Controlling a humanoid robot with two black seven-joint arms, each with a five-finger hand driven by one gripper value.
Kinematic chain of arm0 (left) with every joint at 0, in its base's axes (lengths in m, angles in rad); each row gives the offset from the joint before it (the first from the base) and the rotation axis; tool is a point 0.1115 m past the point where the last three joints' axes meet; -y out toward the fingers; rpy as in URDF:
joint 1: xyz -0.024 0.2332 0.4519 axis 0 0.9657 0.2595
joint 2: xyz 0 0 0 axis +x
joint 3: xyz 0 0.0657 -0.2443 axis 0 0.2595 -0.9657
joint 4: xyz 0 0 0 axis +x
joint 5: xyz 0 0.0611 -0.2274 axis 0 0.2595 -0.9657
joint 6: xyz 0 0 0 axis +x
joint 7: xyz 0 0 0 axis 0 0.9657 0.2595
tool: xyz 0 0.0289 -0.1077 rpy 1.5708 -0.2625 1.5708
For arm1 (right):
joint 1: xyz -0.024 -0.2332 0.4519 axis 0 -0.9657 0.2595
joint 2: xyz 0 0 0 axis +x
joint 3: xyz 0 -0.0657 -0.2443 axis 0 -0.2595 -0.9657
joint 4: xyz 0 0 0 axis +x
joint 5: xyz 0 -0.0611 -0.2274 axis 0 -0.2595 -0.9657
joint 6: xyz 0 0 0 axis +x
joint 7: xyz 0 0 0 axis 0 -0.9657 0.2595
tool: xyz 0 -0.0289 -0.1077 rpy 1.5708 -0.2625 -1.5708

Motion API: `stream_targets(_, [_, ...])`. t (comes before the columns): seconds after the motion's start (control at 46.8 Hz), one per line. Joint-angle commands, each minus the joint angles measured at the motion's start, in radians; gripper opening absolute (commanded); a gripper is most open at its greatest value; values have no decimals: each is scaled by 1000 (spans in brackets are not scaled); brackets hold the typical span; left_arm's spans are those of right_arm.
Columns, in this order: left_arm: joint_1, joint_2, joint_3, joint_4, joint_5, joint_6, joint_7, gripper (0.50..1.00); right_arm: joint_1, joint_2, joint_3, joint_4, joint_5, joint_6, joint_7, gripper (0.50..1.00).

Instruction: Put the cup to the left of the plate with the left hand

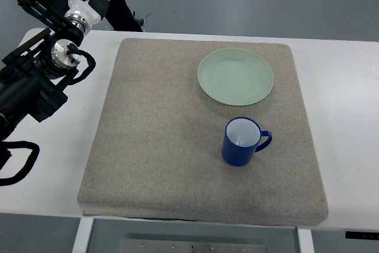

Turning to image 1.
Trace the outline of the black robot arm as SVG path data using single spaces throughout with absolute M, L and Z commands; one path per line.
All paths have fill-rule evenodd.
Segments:
M 25 140 L 9 142 L 17 125 L 31 116 L 41 122 L 52 116 L 67 100 L 64 90 L 84 80 L 96 65 L 94 58 L 80 50 L 88 26 L 77 15 L 67 18 L 49 8 L 46 0 L 17 0 L 46 28 L 3 58 L 1 69 L 1 166 L 13 149 L 30 151 L 24 166 L 1 186 L 23 180 L 40 153 L 39 145 Z

